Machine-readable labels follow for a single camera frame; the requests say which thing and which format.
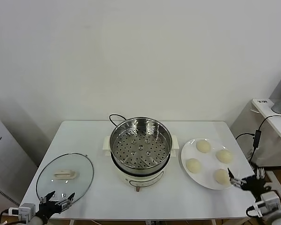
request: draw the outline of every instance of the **white table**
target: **white table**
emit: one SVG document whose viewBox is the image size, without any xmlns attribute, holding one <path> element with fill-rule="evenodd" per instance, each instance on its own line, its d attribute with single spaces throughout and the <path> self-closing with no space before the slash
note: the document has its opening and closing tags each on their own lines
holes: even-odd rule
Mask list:
<svg viewBox="0 0 281 225">
<path fill-rule="evenodd" d="M 281 116 L 281 114 L 277 114 L 272 111 L 274 102 L 268 98 L 253 98 L 252 104 L 264 118 L 271 115 Z M 267 119 L 267 122 L 273 127 L 273 129 L 281 138 L 281 117 L 270 117 Z"/>
<path fill-rule="evenodd" d="M 243 152 L 224 122 L 163 122 L 180 145 L 206 137 L 221 142 L 238 161 L 240 177 L 252 175 Z M 171 157 L 162 179 L 155 185 L 135 192 L 120 181 L 110 157 L 102 150 L 104 138 L 114 126 L 109 121 L 65 121 L 54 137 L 22 203 L 34 203 L 36 181 L 42 169 L 54 158 L 71 152 L 87 154 L 94 166 L 94 179 L 85 196 L 53 218 L 81 220 L 195 220 L 244 218 L 254 203 L 249 192 L 236 187 L 211 190 L 193 181 L 179 164 L 179 154 Z"/>
</svg>

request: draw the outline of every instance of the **robot finger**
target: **robot finger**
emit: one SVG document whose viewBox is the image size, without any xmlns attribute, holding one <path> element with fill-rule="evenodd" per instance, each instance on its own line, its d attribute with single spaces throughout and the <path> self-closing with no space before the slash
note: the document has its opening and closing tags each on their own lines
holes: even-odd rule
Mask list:
<svg viewBox="0 0 281 225">
<path fill-rule="evenodd" d="M 46 196 L 45 196 L 45 199 L 46 199 L 46 201 L 49 201 L 51 198 L 52 198 L 52 196 L 55 194 L 55 191 L 52 191 L 52 192 L 50 192 L 49 194 L 47 194 Z"/>
</svg>

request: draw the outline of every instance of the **steamed bun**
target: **steamed bun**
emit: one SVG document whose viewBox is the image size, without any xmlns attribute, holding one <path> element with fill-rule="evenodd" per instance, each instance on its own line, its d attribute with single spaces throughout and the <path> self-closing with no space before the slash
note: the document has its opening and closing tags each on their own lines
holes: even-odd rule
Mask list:
<svg viewBox="0 0 281 225">
<path fill-rule="evenodd" d="M 222 163 L 231 163 L 233 156 L 232 153 L 227 149 L 222 149 L 216 154 L 217 159 Z"/>
<path fill-rule="evenodd" d="M 201 171 L 201 163 L 195 158 L 190 158 L 186 162 L 187 169 L 192 173 L 199 173 Z"/>
<path fill-rule="evenodd" d="M 222 185 L 227 185 L 230 183 L 228 172 L 223 169 L 219 169 L 214 172 L 214 179 L 216 182 Z"/>
<path fill-rule="evenodd" d="M 200 152 L 208 153 L 210 152 L 210 143 L 206 140 L 199 140 L 196 142 L 196 147 Z"/>
</svg>

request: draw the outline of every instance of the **floor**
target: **floor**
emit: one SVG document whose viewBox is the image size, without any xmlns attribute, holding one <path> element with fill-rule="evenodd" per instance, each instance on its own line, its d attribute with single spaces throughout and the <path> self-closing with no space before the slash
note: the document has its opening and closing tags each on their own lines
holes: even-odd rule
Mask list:
<svg viewBox="0 0 281 225">
<path fill-rule="evenodd" d="M 281 183 L 281 170 L 274 171 L 277 179 Z M 8 222 L 17 221 L 17 217 L 2 217 L 2 221 L 7 220 Z M 216 220 L 217 225 L 222 225 L 226 219 Z M 51 219 L 49 220 L 50 225 L 69 225 L 69 220 L 57 220 Z M 96 221 L 101 225 L 145 225 L 144 221 Z M 97 223 L 93 221 L 86 221 L 86 220 L 77 220 L 75 221 L 74 225 L 96 225 Z M 210 220 L 192 220 L 192 221 L 162 221 L 161 224 L 156 225 L 211 225 Z M 255 219 L 250 219 L 249 221 L 245 222 L 243 225 L 258 225 Z"/>
</svg>

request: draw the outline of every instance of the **power cord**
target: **power cord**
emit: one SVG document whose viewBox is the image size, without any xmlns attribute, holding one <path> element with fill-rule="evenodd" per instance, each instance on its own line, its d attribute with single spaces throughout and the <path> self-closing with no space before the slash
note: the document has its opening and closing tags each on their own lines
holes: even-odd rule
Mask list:
<svg viewBox="0 0 281 225">
<path fill-rule="evenodd" d="M 2 220 L 2 215 L 3 215 L 3 213 L 8 213 L 8 209 L 3 210 L 3 211 L 0 213 L 0 224 L 1 224 L 1 220 Z"/>
<path fill-rule="evenodd" d="M 253 134 L 253 133 L 242 133 L 242 134 L 240 134 L 239 136 L 237 136 L 237 137 L 235 138 L 235 140 L 237 140 L 240 136 L 243 136 L 243 135 L 251 135 L 251 136 L 254 136 L 255 134 Z"/>
<path fill-rule="evenodd" d="M 112 119 L 111 119 L 112 116 L 119 116 L 119 117 L 123 118 L 124 120 L 126 120 L 126 118 L 124 116 L 121 116 L 120 114 L 110 114 L 109 115 L 109 120 L 110 120 L 110 122 L 112 122 L 112 124 L 114 126 L 117 126 L 117 125 L 112 121 Z"/>
<path fill-rule="evenodd" d="M 281 117 L 281 116 L 280 116 L 280 115 L 271 115 L 271 116 L 267 116 L 267 117 L 265 117 L 264 120 L 261 122 L 261 124 L 260 124 L 258 130 L 256 130 L 254 134 L 252 134 L 252 133 L 243 133 L 243 134 L 240 134 L 239 136 L 236 137 L 236 140 L 237 140 L 237 138 L 239 138 L 239 137 L 242 136 L 242 135 L 251 135 L 251 136 L 253 136 L 253 139 L 254 139 L 254 142 L 253 142 L 253 153 L 251 154 L 249 163 L 251 163 L 251 161 L 252 161 L 252 159 L 253 159 L 253 156 L 254 156 L 254 154 L 255 154 L 255 151 L 256 151 L 256 149 L 257 149 L 258 146 L 259 146 L 260 137 L 261 137 L 261 130 L 260 130 L 260 129 L 261 129 L 262 125 L 264 124 L 264 122 L 265 122 L 268 118 L 270 118 L 270 117 Z"/>
<path fill-rule="evenodd" d="M 262 123 L 260 124 L 260 126 L 259 126 L 259 128 L 258 128 L 259 131 L 260 131 L 260 128 L 261 128 L 262 124 L 267 120 L 267 118 L 270 118 L 270 117 L 281 117 L 281 116 L 280 116 L 280 115 L 272 115 L 272 116 L 266 117 L 266 118 L 262 121 Z"/>
</svg>

